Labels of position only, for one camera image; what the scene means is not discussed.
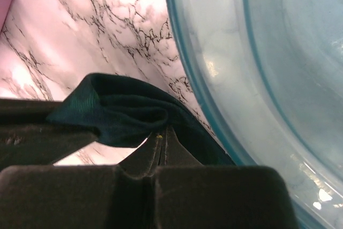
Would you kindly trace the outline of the clear blue plastic tub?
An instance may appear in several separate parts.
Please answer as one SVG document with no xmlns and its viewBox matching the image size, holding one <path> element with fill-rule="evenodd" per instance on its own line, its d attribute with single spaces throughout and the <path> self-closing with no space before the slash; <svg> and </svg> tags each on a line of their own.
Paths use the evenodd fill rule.
<svg viewBox="0 0 343 229">
<path fill-rule="evenodd" d="M 166 0 L 196 99 L 238 165 L 274 168 L 302 228 L 342 228 L 342 0 Z"/>
</svg>

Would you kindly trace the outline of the dark green necktie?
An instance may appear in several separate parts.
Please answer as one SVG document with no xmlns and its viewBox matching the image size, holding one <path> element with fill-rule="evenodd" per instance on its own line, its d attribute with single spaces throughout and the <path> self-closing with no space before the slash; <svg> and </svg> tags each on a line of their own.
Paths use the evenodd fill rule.
<svg viewBox="0 0 343 229">
<path fill-rule="evenodd" d="M 179 142 L 204 165 L 233 161 L 179 100 L 144 81 L 90 73 L 47 116 L 58 124 L 95 128 L 111 147 L 137 147 L 150 133 L 173 127 Z"/>
</svg>

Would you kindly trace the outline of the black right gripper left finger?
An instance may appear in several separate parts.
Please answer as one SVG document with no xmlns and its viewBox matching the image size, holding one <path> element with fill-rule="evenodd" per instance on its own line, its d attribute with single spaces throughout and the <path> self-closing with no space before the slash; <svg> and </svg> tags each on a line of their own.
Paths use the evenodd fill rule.
<svg viewBox="0 0 343 229">
<path fill-rule="evenodd" d="M 162 154 L 163 132 L 154 132 L 118 166 L 133 179 L 152 181 L 158 167 L 163 166 Z"/>
</svg>

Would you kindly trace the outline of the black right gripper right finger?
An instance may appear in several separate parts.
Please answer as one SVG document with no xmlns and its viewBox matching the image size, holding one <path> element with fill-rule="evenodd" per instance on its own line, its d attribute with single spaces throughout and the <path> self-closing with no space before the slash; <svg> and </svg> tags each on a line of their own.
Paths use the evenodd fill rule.
<svg viewBox="0 0 343 229">
<path fill-rule="evenodd" d="M 172 126 L 162 133 L 160 166 L 202 166 L 202 164 L 179 142 Z"/>
</svg>

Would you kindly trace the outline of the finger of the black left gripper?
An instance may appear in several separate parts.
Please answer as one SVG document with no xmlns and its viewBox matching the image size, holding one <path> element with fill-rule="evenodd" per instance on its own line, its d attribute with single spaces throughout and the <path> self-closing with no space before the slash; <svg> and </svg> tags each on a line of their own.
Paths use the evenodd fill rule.
<svg viewBox="0 0 343 229">
<path fill-rule="evenodd" d="M 1 99 L 1 169 L 52 165 L 97 140 L 92 127 L 55 124 L 46 117 L 55 101 Z"/>
</svg>

